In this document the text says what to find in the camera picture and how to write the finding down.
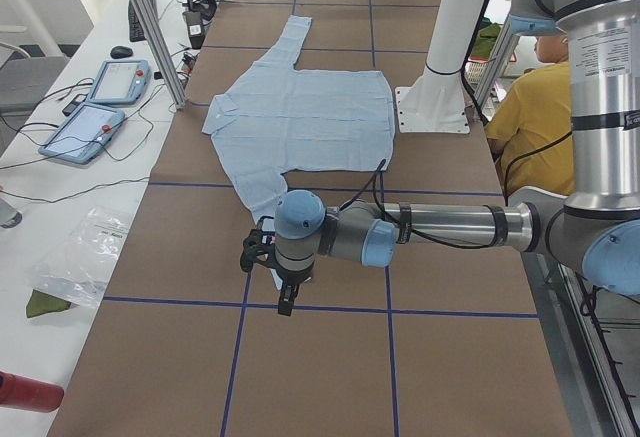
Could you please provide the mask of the clear plastic bag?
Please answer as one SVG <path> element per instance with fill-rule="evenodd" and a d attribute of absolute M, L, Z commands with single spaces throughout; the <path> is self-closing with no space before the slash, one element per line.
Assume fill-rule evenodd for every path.
<path fill-rule="evenodd" d="M 61 244 L 30 269 L 29 285 L 43 293 L 95 309 L 128 236 L 133 215 L 92 208 Z"/>

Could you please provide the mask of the light blue button shirt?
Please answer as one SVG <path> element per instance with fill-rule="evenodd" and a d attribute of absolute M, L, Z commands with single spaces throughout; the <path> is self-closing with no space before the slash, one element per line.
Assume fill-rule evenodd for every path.
<path fill-rule="evenodd" d="M 373 171 L 393 154 L 393 96 L 381 72 L 295 69 L 311 25 L 290 16 L 277 42 L 213 98 L 202 128 L 254 219 L 274 214 L 289 171 Z"/>

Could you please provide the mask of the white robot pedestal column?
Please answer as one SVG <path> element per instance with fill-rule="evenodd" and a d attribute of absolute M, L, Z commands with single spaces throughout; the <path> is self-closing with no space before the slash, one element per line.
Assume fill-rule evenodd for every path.
<path fill-rule="evenodd" d="M 462 72 L 488 0 L 441 0 L 422 75 L 396 89 L 402 133 L 470 132 Z"/>

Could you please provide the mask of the teach pendant tablet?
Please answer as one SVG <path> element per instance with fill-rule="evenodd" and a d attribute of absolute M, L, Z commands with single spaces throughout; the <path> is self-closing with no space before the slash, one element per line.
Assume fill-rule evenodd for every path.
<path fill-rule="evenodd" d="M 89 90 L 87 100 L 102 105 L 133 105 L 148 85 L 150 66 L 147 60 L 104 61 Z"/>
<path fill-rule="evenodd" d="M 125 113 L 113 107 L 83 103 L 39 147 L 40 155 L 85 165 L 99 155 L 124 123 Z"/>

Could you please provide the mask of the upper teach pendant tablet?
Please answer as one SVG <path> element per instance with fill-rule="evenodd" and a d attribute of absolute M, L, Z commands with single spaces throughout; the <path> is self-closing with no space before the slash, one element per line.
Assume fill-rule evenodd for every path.
<path fill-rule="evenodd" d="M 87 100 L 102 105 L 133 105 L 148 85 L 150 66 L 147 60 L 104 61 L 89 90 Z"/>

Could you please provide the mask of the green folded cloth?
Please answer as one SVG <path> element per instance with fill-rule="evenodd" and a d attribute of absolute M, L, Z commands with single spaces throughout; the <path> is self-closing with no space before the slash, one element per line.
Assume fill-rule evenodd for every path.
<path fill-rule="evenodd" d="M 46 314 L 64 312 L 71 307 L 71 302 L 33 289 L 26 304 L 25 314 L 27 319 L 31 319 Z"/>

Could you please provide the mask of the black power adapter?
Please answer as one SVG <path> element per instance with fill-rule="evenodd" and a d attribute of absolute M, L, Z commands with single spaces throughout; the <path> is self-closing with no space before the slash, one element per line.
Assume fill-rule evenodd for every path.
<path fill-rule="evenodd" d="M 72 99 L 68 104 L 66 104 L 62 109 L 62 114 L 64 116 L 70 116 L 84 101 L 86 95 L 79 94 L 74 99 Z"/>

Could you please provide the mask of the black keyboard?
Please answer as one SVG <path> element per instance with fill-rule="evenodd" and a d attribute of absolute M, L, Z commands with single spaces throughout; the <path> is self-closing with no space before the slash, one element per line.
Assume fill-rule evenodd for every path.
<path fill-rule="evenodd" d="M 156 0 L 149 0 L 152 7 L 153 14 L 157 15 L 157 2 Z M 129 41 L 141 42 L 146 40 L 145 32 L 142 27 L 141 21 L 134 9 L 133 3 L 128 3 L 128 26 L 129 26 Z"/>

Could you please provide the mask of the aluminium frame post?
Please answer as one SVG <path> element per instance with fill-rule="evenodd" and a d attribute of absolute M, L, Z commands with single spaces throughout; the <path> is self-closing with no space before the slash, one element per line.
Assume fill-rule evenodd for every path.
<path fill-rule="evenodd" d="M 161 31 L 158 17 L 149 0 L 130 0 L 143 27 L 151 52 L 165 81 L 175 108 L 182 109 L 186 94 L 174 67 L 169 49 Z"/>

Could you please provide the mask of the red bottle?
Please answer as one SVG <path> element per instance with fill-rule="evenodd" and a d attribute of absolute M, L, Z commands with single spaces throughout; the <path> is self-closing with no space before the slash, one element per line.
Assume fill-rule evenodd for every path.
<path fill-rule="evenodd" d="M 63 397 L 64 389 L 59 385 L 1 373 L 2 407 L 49 413 L 60 406 Z"/>

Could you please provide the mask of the lower teach pendant tablet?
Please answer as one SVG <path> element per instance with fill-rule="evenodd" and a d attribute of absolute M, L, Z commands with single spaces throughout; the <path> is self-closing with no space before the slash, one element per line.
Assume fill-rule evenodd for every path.
<path fill-rule="evenodd" d="M 99 155 L 124 123 L 125 113 L 113 107 L 83 103 L 39 147 L 40 155 L 85 165 Z"/>

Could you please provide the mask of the black computer mouse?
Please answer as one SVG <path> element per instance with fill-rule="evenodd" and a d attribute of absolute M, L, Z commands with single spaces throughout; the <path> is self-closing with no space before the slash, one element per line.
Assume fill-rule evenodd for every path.
<path fill-rule="evenodd" d="M 126 59 L 133 56 L 133 49 L 127 46 L 114 46 L 110 51 L 112 59 Z"/>

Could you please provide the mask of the person in yellow shirt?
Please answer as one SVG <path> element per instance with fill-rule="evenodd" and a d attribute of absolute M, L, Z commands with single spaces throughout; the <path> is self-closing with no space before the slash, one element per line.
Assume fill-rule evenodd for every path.
<path fill-rule="evenodd" d="M 575 189 L 568 36 L 541 36 L 543 65 L 517 78 L 485 135 L 504 195 L 531 186 L 560 195 Z"/>

